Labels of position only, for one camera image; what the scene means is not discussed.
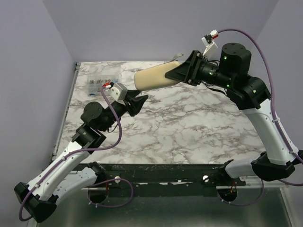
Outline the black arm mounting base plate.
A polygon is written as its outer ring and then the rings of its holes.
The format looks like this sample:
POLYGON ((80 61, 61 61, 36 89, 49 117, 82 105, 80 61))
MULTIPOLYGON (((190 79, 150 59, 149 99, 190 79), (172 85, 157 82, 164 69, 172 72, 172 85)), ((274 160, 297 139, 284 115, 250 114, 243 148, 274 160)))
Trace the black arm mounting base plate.
POLYGON ((245 186, 223 172, 223 164, 99 164, 87 165, 97 176, 93 196, 178 197, 217 195, 217 187, 245 186))

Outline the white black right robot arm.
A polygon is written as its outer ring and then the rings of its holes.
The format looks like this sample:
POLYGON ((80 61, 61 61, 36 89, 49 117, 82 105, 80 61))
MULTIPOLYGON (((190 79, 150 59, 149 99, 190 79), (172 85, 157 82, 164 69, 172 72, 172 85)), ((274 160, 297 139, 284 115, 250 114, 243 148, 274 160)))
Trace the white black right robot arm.
POLYGON ((295 145, 287 148, 280 132, 283 127, 274 119, 271 96, 264 81, 248 74, 251 52, 242 44, 222 47, 220 64, 210 63, 199 51, 165 73, 177 82, 197 86, 202 82, 226 89, 227 97, 248 117, 260 137, 265 151, 256 159, 230 160, 222 166, 230 178, 258 176, 264 181, 281 180, 295 171, 303 152, 295 145))

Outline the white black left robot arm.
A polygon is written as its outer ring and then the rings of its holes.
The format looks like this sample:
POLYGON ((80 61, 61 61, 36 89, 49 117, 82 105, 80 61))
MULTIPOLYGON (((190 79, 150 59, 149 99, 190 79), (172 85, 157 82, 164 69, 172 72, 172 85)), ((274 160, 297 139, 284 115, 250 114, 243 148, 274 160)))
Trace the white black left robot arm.
POLYGON ((123 135, 121 117, 136 116, 148 99, 138 90, 116 91, 105 86, 101 95, 107 103, 104 108, 99 102, 88 103, 83 110, 83 124, 76 130, 64 151, 37 177, 28 183, 19 182, 15 195, 20 203, 18 218, 22 222, 34 219, 41 223, 48 219, 57 208, 59 200, 76 189, 92 185, 98 174, 90 167, 88 176, 79 175, 67 185, 65 178, 82 161, 97 151, 116 147, 123 135))

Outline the beige zippered umbrella case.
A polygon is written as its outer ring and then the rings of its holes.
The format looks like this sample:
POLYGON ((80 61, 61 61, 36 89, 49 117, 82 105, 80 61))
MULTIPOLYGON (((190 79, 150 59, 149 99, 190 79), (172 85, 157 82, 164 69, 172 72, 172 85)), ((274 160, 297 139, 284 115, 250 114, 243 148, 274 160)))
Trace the beige zippered umbrella case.
POLYGON ((138 71, 134 75, 134 86, 140 91, 174 86, 178 81, 166 78, 165 74, 179 65, 180 62, 172 61, 138 71))

